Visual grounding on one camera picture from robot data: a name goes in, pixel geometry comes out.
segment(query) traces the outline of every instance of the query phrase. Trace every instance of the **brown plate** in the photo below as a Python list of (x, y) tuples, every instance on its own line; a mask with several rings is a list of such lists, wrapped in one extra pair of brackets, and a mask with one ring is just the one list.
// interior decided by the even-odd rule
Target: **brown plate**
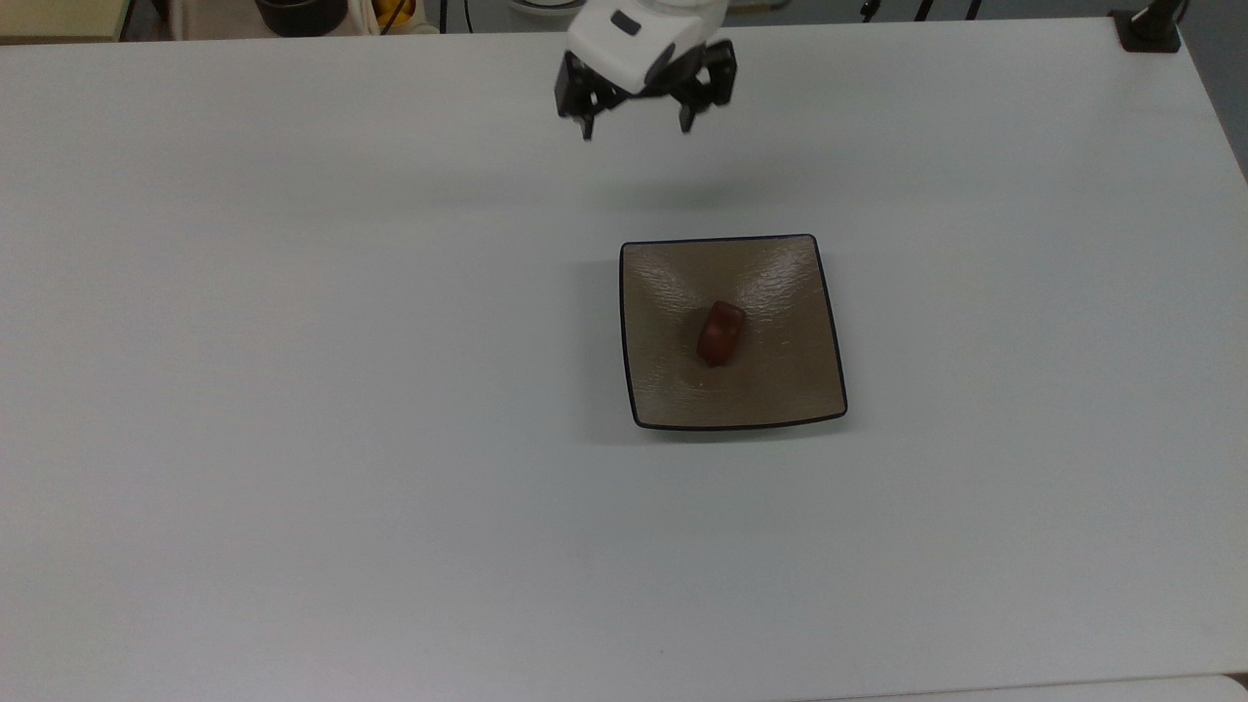
[[(745, 310), (725, 366), (698, 357), (716, 301)], [(633, 418), (646, 428), (761, 428), (845, 413), (832, 306), (814, 236), (629, 242), (620, 329)]]

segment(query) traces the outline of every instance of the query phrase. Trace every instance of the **table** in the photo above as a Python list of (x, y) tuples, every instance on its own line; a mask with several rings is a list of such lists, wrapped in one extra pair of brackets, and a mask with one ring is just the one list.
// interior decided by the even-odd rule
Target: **table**
[(130, 0), (0, 0), (0, 44), (116, 41)]
[(876, 700), (879, 702), (1242, 702), (1248, 700), (1248, 693), (1226, 677), (1181, 677), (907, 695)]
[[(0, 50), (0, 697), (1248, 670), (1248, 190), (1188, 55), (729, 36), (731, 106), (590, 144), (553, 35)], [(849, 415), (633, 426), (620, 244), (784, 232)]]

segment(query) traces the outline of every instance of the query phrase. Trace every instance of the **black bowl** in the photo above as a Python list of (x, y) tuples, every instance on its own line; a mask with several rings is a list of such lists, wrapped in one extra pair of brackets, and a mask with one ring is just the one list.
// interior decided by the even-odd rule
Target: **black bowl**
[(321, 36), (347, 16), (347, 0), (256, 0), (256, 7), (281, 36)]

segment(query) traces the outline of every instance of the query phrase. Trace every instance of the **plate rim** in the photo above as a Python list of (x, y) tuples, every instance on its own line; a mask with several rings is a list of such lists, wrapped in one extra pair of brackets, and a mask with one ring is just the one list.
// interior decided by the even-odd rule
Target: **plate rim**
[[(699, 426), (699, 425), (660, 425), (641, 421), (641, 417), (636, 412), (636, 396), (633, 392), (633, 367), (629, 363), (628, 357), (628, 321), (624, 314), (624, 251), (629, 246), (661, 246), (664, 244), (714, 244), (714, 242), (728, 242), (728, 241), (759, 241), (759, 240), (779, 240), (779, 239), (809, 239), (811, 245), (815, 247), (815, 265), (819, 267), (819, 282), (824, 289), (824, 306), (827, 310), (827, 325), (832, 331), (832, 351), (836, 355), (836, 376), (841, 383), (841, 410), (837, 413), (822, 415), (817, 417), (804, 417), (800, 420), (790, 420), (785, 422), (765, 422), (765, 423), (749, 423), (749, 425), (716, 425), (716, 426)], [(660, 239), (651, 241), (625, 241), (620, 245), (619, 252), (619, 272), (618, 276), (619, 286), (619, 309), (620, 309), (620, 346), (624, 352), (624, 383), (628, 386), (628, 402), (629, 408), (633, 412), (633, 423), (641, 428), (653, 428), (661, 431), (741, 431), (751, 428), (781, 428), (789, 426), (801, 426), (811, 425), (816, 422), (826, 422), (829, 420), (835, 420), (844, 417), (850, 410), (849, 393), (845, 388), (845, 363), (841, 362), (841, 341), (836, 334), (836, 317), (832, 314), (832, 300), (827, 290), (827, 275), (824, 272), (824, 257), (819, 251), (819, 239), (812, 234), (770, 234), (770, 235), (753, 235), (753, 236), (706, 236), (698, 239)]]

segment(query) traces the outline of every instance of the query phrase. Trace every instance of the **red food item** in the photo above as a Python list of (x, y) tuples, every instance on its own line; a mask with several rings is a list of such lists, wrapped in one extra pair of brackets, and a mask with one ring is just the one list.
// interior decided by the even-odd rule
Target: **red food item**
[(736, 340), (741, 336), (744, 326), (744, 310), (716, 300), (710, 306), (710, 315), (706, 315), (706, 324), (703, 325), (701, 336), (698, 337), (698, 356), (713, 368), (728, 363), (736, 351)]

